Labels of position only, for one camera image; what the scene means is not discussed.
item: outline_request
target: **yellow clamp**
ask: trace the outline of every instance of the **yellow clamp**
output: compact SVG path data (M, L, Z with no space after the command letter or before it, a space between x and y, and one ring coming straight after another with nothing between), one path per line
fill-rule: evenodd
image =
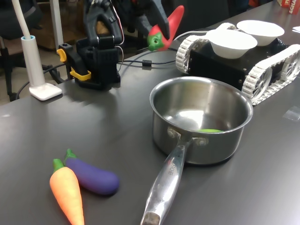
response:
M58 55L60 55L60 61L61 62L66 62L67 61L67 55L66 55L64 50L58 49L56 52L57 52Z
M76 73L73 68L71 68L71 69L72 69L72 71L70 72L70 74L73 77L76 77L80 81L86 81L86 80L90 79L90 77L91 77L91 72L90 71L88 71L87 75L80 75L80 74Z

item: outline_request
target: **paper bowl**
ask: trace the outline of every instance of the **paper bowl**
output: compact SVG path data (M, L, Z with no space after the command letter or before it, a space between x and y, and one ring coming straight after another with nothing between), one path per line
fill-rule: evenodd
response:
M285 30L271 22L258 20L244 20L237 24L237 28L252 35L258 46L269 45L275 38L283 35Z
M235 30L211 30L207 36L215 54L226 59L238 59L257 45L254 37Z

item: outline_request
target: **toy pepper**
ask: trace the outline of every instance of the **toy pepper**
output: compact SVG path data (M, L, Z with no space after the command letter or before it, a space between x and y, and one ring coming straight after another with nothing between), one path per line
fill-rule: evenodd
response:
M176 34L176 31L179 27L179 24L181 22L181 19L183 17L184 13L184 7L183 6L178 6L172 14L168 17L169 21L169 27L170 27L170 38L167 40L160 28L155 25L152 27L151 31L149 32L149 35L147 37L148 45L149 45L149 50L154 51L154 50L166 50L168 47L171 45L174 36Z

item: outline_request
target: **white lamp base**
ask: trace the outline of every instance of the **white lamp base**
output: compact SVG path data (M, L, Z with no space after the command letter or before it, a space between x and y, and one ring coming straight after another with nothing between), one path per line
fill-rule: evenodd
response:
M54 96L60 95L62 90L52 84L44 83L39 86L29 87L29 92L33 97L36 97L41 101L45 101Z

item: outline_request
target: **cardboard box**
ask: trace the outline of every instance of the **cardboard box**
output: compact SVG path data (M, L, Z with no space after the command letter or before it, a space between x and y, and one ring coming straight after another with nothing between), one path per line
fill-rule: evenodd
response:
M290 14L297 14L299 12L300 0L290 0Z
M291 0L277 0L279 5L284 8L288 8L290 6L290 1Z

